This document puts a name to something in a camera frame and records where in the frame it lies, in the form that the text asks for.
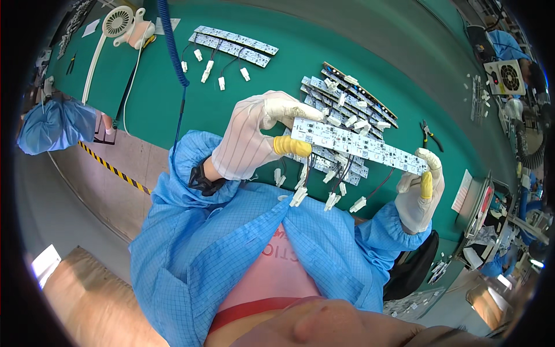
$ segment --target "yellow black hazard tape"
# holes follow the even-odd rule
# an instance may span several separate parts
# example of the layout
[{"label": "yellow black hazard tape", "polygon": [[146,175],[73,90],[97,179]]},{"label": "yellow black hazard tape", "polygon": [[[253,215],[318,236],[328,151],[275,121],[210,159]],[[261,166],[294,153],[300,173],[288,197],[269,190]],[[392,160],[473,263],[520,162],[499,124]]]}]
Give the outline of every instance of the yellow black hazard tape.
[{"label": "yellow black hazard tape", "polygon": [[143,186],[142,184],[140,184],[139,182],[137,182],[136,180],[127,177],[127,175],[125,175],[123,172],[119,171],[118,169],[116,169],[115,167],[111,166],[110,164],[108,164],[108,162],[106,162],[106,160],[102,159],[101,157],[97,156],[90,148],[88,148],[83,142],[79,141],[79,146],[81,146],[81,148],[83,148],[85,151],[87,151],[94,159],[96,159],[100,164],[104,165],[105,168],[107,168],[108,170],[110,170],[111,172],[115,173],[117,176],[119,176],[122,180],[126,181],[127,183],[129,183],[130,185],[134,186],[135,188],[144,191],[145,193],[147,193],[148,195],[151,194],[152,190],[148,189],[147,187]]}]

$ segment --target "bare leg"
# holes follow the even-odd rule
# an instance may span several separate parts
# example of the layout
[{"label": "bare leg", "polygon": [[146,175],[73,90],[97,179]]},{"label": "bare leg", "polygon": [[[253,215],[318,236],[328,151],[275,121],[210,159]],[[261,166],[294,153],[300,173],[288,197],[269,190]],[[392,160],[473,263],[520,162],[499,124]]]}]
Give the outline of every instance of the bare leg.
[{"label": "bare leg", "polygon": [[102,116],[102,123],[104,123],[106,133],[108,135],[113,134],[115,129],[112,127],[112,118],[104,112],[101,112],[100,115]]}]

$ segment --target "white fan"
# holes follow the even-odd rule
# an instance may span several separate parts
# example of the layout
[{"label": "white fan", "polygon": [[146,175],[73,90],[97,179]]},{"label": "white fan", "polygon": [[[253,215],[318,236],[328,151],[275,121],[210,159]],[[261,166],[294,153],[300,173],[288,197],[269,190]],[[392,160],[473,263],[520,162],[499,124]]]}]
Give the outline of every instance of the white fan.
[{"label": "white fan", "polygon": [[518,60],[485,63],[492,94],[524,95],[526,89]]},{"label": "white fan", "polygon": [[145,12],[144,8],[139,8],[133,17],[133,10],[129,6],[116,7],[104,18],[102,32],[107,37],[116,38],[115,47],[127,42],[139,49],[154,34],[154,24],[143,19]]}]

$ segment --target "wire cutters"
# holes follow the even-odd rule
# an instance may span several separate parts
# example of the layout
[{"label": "wire cutters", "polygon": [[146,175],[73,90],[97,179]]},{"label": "wire cutters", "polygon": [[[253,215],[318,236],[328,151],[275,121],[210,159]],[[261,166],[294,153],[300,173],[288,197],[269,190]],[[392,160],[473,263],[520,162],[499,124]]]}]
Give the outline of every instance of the wire cutters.
[{"label": "wire cutters", "polygon": [[65,74],[71,74],[73,72],[73,65],[75,65],[75,55],[76,54],[77,54],[77,51],[75,52],[75,54],[71,58],[71,61],[69,62],[69,66],[68,66],[68,69],[65,72]]},{"label": "wire cutters", "polygon": [[424,132],[424,144],[422,145],[422,147],[428,148],[428,135],[430,135],[430,137],[437,143],[440,151],[443,152],[443,146],[441,142],[437,139],[437,137],[434,136],[433,133],[430,132],[430,128],[428,127],[428,124],[426,124],[426,121],[424,119],[422,120],[422,122],[424,123],[423,125],[422,123],[420,123],[420,128],[422,128],[422,132]]}]

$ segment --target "person's hand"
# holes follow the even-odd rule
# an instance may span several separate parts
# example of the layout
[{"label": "person's hand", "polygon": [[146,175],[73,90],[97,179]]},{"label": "person's hand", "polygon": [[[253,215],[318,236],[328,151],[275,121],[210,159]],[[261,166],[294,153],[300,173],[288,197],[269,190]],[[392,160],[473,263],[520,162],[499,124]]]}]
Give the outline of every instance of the person's hand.
[{"label": "person's hand", "polygon": [[231,114],[224,139],[212,152],[214,170],[226,179],[248,179],[256,168],[286,153],[308,157],[312,152],[309,143],[293,140],[290,136],[274,138],[260,133],[260,129],[271,129],[277,121],[291,128],[295,117],[324,119],[320,111],[285,92],[270,90],[239,101]]},{"label": "person's hand", "polygon": [[418,148],[415,155],[428,163],[430,171],[422,177],[405,172],[397,184],[395,206],[407,234],[426,230],[445,188],[440,159],[424,148]]}]

